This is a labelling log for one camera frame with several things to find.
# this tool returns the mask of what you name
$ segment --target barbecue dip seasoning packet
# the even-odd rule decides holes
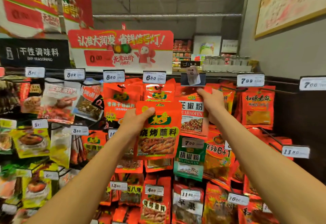
[[[174,159],[174,175],[202,181],[205,153],[204,140],[181,135]]]
[[[155,113],[145,121],[134,146],[135,159],[174,158],[181,126],[181,103],[139,101],[136,114],[154,107]]]
[[[205,87],[212,93],[211,87]],[[179,102],[182,105],[181,132],[195,138],[208,137],[208,112],[204,107],[202,97],[192,87],[182,87]]]
[[[73,124],[75,115],[72,110],[80,95],[80,83],[46,78],[38,118],[49,122]]]

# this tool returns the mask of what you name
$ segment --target spice packet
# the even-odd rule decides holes
[[[145,101],[171,102],[174,99],[175,86],[173,84],[147,84],[145,89]]]
[[[89,135],[81,136],[83,149],[87,160],[93,157],[103,148],[106,143],[106,133],[100,130],[90,130]]]
[[[181,199],[181,190],[199,191],[200,200],[184,200]],[[204,206],[204,190],[197,187],[182,185],[180,183],[173,184],[173,206],[172,206],[172,224],[201,224]]]
[[[139,207],[119,206],[114,212],[112,223],[138,224],[140,215]]]
[[[84,84],[99,83],[92,78],[87,78]],[[76,103],[76,107],[72,111],[76,116],[92,120],[94,122],[100,120],[103,114],[103,109],[100,109],[92,103],[102,93],[103,87],[101,85],[96,86],[82,86],[81,95]]]
[[[145,121],[135,143],[135,159],[174,158],[181,126],[181,104],[139,101],[136,103],[136,114],[139,115],[150,107],[155,108],[155,114]]]
[[[181,135],[177,156],[174,159],[174,175],[202,181],[205,154],[206,143],[204,143],[204,140]]]
[[[147,173],[173,169],[173,159],[145,160]]]
[[[20,88],[21,113],[38,114],[40,111],[43,78],[27,78],[28,83],[22,83]]]
[[[211,87],[205,87],[204,90],[212,93]],[[193,87],[181,87],[180,94],[178,100],[182,104],[181,132],[190,137],[207,138],[208,112],[202,97]]]
[[[9,135],[12,137],[19,158],[49,156],[50,137],[48,129],[23,129],[24,126],[13,129]]]
[[[238,207],[228,202],[228,194],[222,187],[207,183],[202,224],[237,223]]]
[[[0,154],[13,154],[10,131],[11,129],[0,128]]]
[[[264,86],[275,90],[275,86]],[[249,88],[242,93],[242,124],[246,128],[273,129],[275,92],[261,88]]]
[[[157,177],[147,174],[145,185],[163,187],[163,195],[142,193],[140,224],[166,224],[169,215],[168,206],[171,204],[171,177]]]
[[[261,198],[250,196],[247,206],[238,205],[239,224],[279,224],[275,216],[272,213],[263,212],[263,208],[264,202]]]
[[[131,149],[119,160],[115,173],[143,173],[143,161],[134,160],[134,150]]]
[[[51,124],[50,159],[69,168],[71,154],[71,129],[58,123]]]
[[[230,191],[232,167],[235,162],[234,153],[225,150],[225,142],[220,133],[210,128],[206,147],[203,178]]]
[[[52,197],[51,179],[44,177],[43,170],[56,171],[58,165],[32,163],[32,177],[22,177],[22,203],[24,208],[42,207]]]
[[[141,205],[141,193],[144,185],[142,173],[119,173],[119,180],[128,183],[127,191],[119,191],[119,204],[130,206]]]
[[[80,83],[46,78],[38,118],[48,119],[49,122],[73,124],[75,115],[72,110],[80,95]]]
[[[119,121],[127,110],[140,100],[141,86],[105,83],[103,88],[104,115],[107,121]]]

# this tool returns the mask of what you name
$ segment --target wall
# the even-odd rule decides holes
[[[240,55],[259,60],[266,75],[293,79],[325,75],[326,19],[320,17],[255,40],[259,3],[260,0],[248,0]]]

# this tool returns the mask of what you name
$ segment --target tilted price tag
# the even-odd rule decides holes
[[[17,206],[12,204],[4,203],[1,206],[1,210],[7,214],[14,215],[17,212]]]
[[[110,188],[111,190],[122,190],[127,191],[128,190],[128,183],[127,182],[110,182]]]
[[[65,80],[84,80],[84,69],[65,69]]]
[[[45,68],[43,67],[26,67],[25,76],[30,78],[44,78]]]
[[[103,71],[103,81],[106,83],[125,82],[124,70],[105,70],[105,71]]]
[[[188,83],[190,86],[198,85],[201,82],[200,75],[196,66],[186,68]]]
[[[203,148],[205,141],[197,138],[184,137],[182,138],[182,147],[185,148]]]
[[[182,189],[180,199],[200,201],[201,192],[199,190],[185,190],[185,189]]]
[[[302,77],[299,85],[300,91],[325,91],[326,76],[321,77]]]
[[[227,141],[225,141],[225,144],[224,144],[224,149],[225,150],[232,150],[229,143]]]
[[[163,196],[164,187],[157,185],[145,185],[145,194]]]
[[[249,197],[234,194],[234,193],[229,193],[228,202],[247,206],[249,204]]]
[[[49,123],[47,119],[37,119],[32,120],[33,129],[47,129],[49,127]]]
[[[307,146],[283,146],[282,154],[287,157],[309,159],[310,148]]]
[[[30,169],[16,169],[16,177],[32,177],[32,170]]]
[[[0,127],[7,128],[7,129],[16,129],[17,120],[0,118]]]
[[[265,75],[262,73],[238,74],[237,87],[263,87]]]
[[[117,131],[118,131],[117,129],[109,129],[108,138],[110,139]]]
[[[43,171],[43,177],[51,180],[59,180],[59,172],[57,171]]]
[[[166,72],[144,71],[143,83],[165,84]]]
[[[267,207],[267,205],[263,204],[263,213],[271,213],[271,210]]]
[[[87,126],[71,125],[70,130],[72,135],[89,135]]]

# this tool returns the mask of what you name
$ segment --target price tag holder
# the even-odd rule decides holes
[[[201,192],[199,190],[181,189],[180,199],[200,201],[201,200]]]
[[[182,138],[182,147],[184,148],[203,148],[205,141],[197,138],[184,137]]]
[[[59,180],[59,172],[43,170],[43,177],[51,180]]]
[[[16,169],[16,177],[32,177],[31,169]]]
[[[225,141],[225,144],[224,144],[224,149],[225,150],[232,150],[229,143],[227,141]]]
[[[186,73],[188,76],[188,83],[190,86],[198,85],[201,82],[201,78],[198,73],[198,69],[196,66],[191,66],[186,68]]]
[[[47,129],[49,127],[49,123],[47,119],[36,119],[32,120],[33,129]]]
[[[110,139],[117,131],[118,131],[117,129],[109,129],[108,138]]]
[[[14,215],[17,212],[17,206],[13,204],[4,203],[1,210],[7,214]]]
[[[270,213],[271,214],[271,210],[267,207],[267,205],[265,203],[263,203],[263,213]]]
[[[199,77],[201,79],[200,83],[197,85],[193,85],[193,87],[204,87],[206,85],[206,74],[205,73],[200,73]],[[186,73],[181,74],[181,86],[182,87],[189,87],[189,82],[188,82],[188,75]]]
[[[308,146],[283,146],[282,155],[293,158],[309,159],[310,148]]]
[[[249,197],[234,194],[234,193],[229,193],[228,202],[247,206],[249,204]]]
[[[0,118],[0,127],[7,128],[7,129],[16,129],[17,120]]]
[[[44,78],[45,68],[43,67],[26,67],[25,76],[30,78]]]
[[[238,74],[237,87],[263,87],[265,75],[262,73]]]
[[[301,77],[299,84],[300,91],[325,91],[326,76]]]
[[[127,182],[117,182],[117,181],[110,181],[110,188],[111,190],[128,190],[128,183]]]
[[[143,83],[165,84],[166,71],[144,71]]]
[[[70,130],[72,135],[89,135],[87,126],[71,125]]]
[[[103,82],[115,83],[125,82],[125,72],[122,70],[103,70]]]
[[[65,80],[84,80],[85,69],[65,69]]]
[[[145,194],[164,196],[164,187],[157,185],[145,185]]]

